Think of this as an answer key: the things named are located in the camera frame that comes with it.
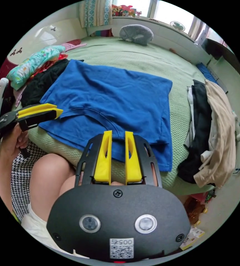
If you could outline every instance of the blue cloth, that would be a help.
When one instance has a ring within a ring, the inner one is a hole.
[[[79,150],[95,135],[112,130],[112,158],[122,162],[125,131],[131,131],[149,142],[160,171],[171,171],[171,88],[172,81],[158,76],[71,60],[41,99],[63,113],[39,126]]]
[[[209,70],[207,69],[207,67],[205,67],[204,64],[199,63],[196,65],[196,67],[199,69],[199,71],[204,75],[205,79],[216,83],[217,85],[219,85],[217,83],[217,81],[215,80],[215,78],[212,76],[212,74],[209,72]]]

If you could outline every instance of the beige clothing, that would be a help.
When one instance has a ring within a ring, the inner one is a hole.
[[[205,165],[208,165],[211,161],[211,157],[213,151],[217,144],[217,120],[215,118],[215,113],[212,110],[211,112],[211,131],[209,136],[209,150],[204,151],[201,156],[200,160],[202,161],[202,165],[199,167],[199,171],[204,168]]]
[[[195,174],[194,179],[200,188],[209,183],[214,183],[217,188],[221,188],[235,169],[235,121],[224,91],[208,80],[205,80],[205,88],[208,103],[217,122],[217,139],[210,163]]]

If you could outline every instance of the houndstooth skirt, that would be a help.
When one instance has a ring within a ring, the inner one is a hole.
[[[27,150],[30,154],[29,158],[24,159],[21,153],[13,161],[11,171],[11,197],[13,210],[17,218],[22,221],[22,218],[28,211],[30,203],[29,182],[31,170],[35,162],[46,155],[42,149],[29,140]]]

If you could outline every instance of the green bedspread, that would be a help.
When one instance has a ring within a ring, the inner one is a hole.
[[[197,185],[186,183],[177,177],[177,166],[188,155],[183,146],[190,123],[187,86],[193,85],[193,79],[204,82],[204,76],[197,67],[180,56],[152,44],[144,47],[115,37],[87,37],[82,40],[82,43],[87,43],[87,45],[68,51],[68,59],[84,59],[91,65],[107,65],[145,72],[173,82],[169,94],[173,169],[172,172],[161,173],[162,185],[175,195],[189,195],[212,189],[213,187],[209,185],[200,189]],[[29,137],[41,149],[48,153],[60,154],[73,165],[78,163],[82,154],[81,151],[54,140],[39,127],[31,129]],[[124,180],[124,163],[113,160],[112,181],[124,183]]]

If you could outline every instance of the gray pillow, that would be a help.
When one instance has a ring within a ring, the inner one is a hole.
[[[143,25],[132,24],[122,27],[119,36],[127,42],[147,45],[153,39],[153,32]]]

